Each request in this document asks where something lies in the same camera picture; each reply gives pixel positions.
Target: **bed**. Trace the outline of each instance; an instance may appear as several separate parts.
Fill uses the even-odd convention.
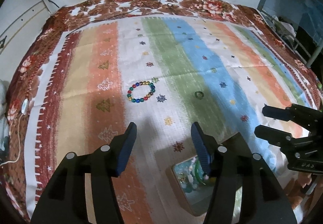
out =
[[[140,81],[153,82],[156,92],[133,103],[127,91]],[[190,125],[198,121],[219,142],[240,132],[275,172],[300,222],[313,196],[300,195],[300,176],[253,131],[263,124],[307,136],[261,110],[292,103],[318,109],[318,82],[249,7],[220,0],[88,0],[62,7],[10,84],[9,159],[18,156],[18,132],[22,151],[3,168],[1,185],[28,222],[66,153],[93,152],[133,121],[138,138],[125,172],[113,181],[125,223],[202,223],[204,216],[180,208],[165,175],[195,155]],[[143,97],[142,88],[132,95]],[[29,109],[18,128],[25,98]]]

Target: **snowflake print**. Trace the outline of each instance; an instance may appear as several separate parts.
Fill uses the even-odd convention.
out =
[[[221,86],[221,88],[225,88],[225,87],[227,87],[227,84],[225,82],[221,82],[220,86]]]
[[[123,211],[125,211],[126,209],[129,210],[130,212],[132,212],[132,208],[131,208],[131,204],[135,204],[134,200],[128,200],[127,199],[127,195],[125,193],[123,193],[122,197],[117,196],[117,202],[119,204],[119,208]]]
[[[157,99],[157,102],[159,102],[159,103],[163,103],[167,100],[164,95],[159,95],[156,97],[156,99]]]
[[[101,133],[99,133],[98,138],[106,141],[107,144],[110,144],[116,135],[118,135],[118,132],[113,131],[112,125],[110,125],[109,128],[105,128]]]
[[[105,51],[101,52],[100,55],[101,56],[107,56],[107,55],[110,55],[111,52],[112,51],[108,49],[108,50],[105,50]]]
[[[240,117],[240,119],[241,119],[241,121],[243,121],[243,122],[247,122],[247,121],[248,121],[248,119],[249,119],[249,117],[248,117],[247,115],[242,115],[242,116]]]
[[[157,82],[159,82],[159,79],[158,79],[158,78],[156,78],[156,77],[153,77],[153,78],[151,79],[151,81],[152,81],[152,82],[154,82],[154,83],[157,83]]]
[[[183,146],[182,142],[177,142],[173,145],[174,148],[174,152],[179,152],[181,153],[183,149],[185,149],[185,147]]]

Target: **colorful bead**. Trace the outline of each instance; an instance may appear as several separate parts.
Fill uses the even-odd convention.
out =
[[[143,98],[133,98],[131,96],[132,94],[132,91],[138,87],[138,86],[141,86],[141,85],[148,85],[150,87],[150,92],[147,93]],[[141,81],[141,82],[136,82],[135,84],[132,85],[132,87],[129,88],[128,90],[128,94],[127,94],[127,98],[129,101],[131,101],[132,103],[143,103],[144,101],[147,101],[153,94],[154,92],[156,91],[155,90],[155,86],[152,82],[150,81]]]

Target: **cable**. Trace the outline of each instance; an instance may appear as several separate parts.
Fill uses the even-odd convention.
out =
[[[48,0],[48,1],[53,3],[57,8],[59,8],[59,6],[55,2],[53,2],[52,0]]]
[[[18,142],[19,142],[19,153],[18,153],[18,157],[17,157],[17,159],[15,160],[15,161],[7,161],[7,162],[4,162],[4,163],[2,163],[2,164],[0,164],[0,166],[4,166],[4,165],[6,165],[6,164],[9,164],[9,163],[17,163],[18,162],[18,160],[19,160],[19,158],[20,158],[20,153],[21,153],[21,143],[20,143],[20,120],[21,120],[21,118],[22,118],[22,116],[23,116],[24,114],[21,114],[20,115],[20,117],[19,117],[19,120],[18,120]]]

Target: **star print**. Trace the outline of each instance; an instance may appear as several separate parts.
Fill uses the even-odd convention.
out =
[[[154,82],[154,83],[157,83],[157,82],[159,82],[159,78],[153,77],[153,78],[151,79],[151,81],[152,81],[152,82]]]
[[[113,131],[112,125],[109,128],[105,128],[101,133],[99,133],[98,137],[108,144],[111,143],[112,139],[118,135],[117,131]]]
[[[174,148],[174,152],[179,152],[181,153],[183,149],[185,149],[185,147],[183,146],[182,142],[177,142],[173,145]]]
[[[169,116],[164,119],[164,122],[165,122],[165,125],[169,125],[169,126],[174,123],[173,119],[170,118]]]
[[[242,115],[242,116],[240,117],[240,119],[241,119],[241,121],[243,121],[243,122],[247,122],[247,121],[248,121],[248,119],[249,119],[249,117],[248,117],[247,115]]]
[[[117,201],[121,210],[125,211],[127,209],[132,212],[130,205],[135,204],[135,202],[133,200],[128,200],[126,193],[123,193],[122,197],[117,196]]]
[[[227,87],[227,84],[225,82],[221,82],[220,86],[221,86],[221,88],[225,88],[225,87]]]
[[[156,97],[156,99],[157,99],[157,102],[159,102],[159,103],[163,103],[167,100],[165,95],[159,95]]]

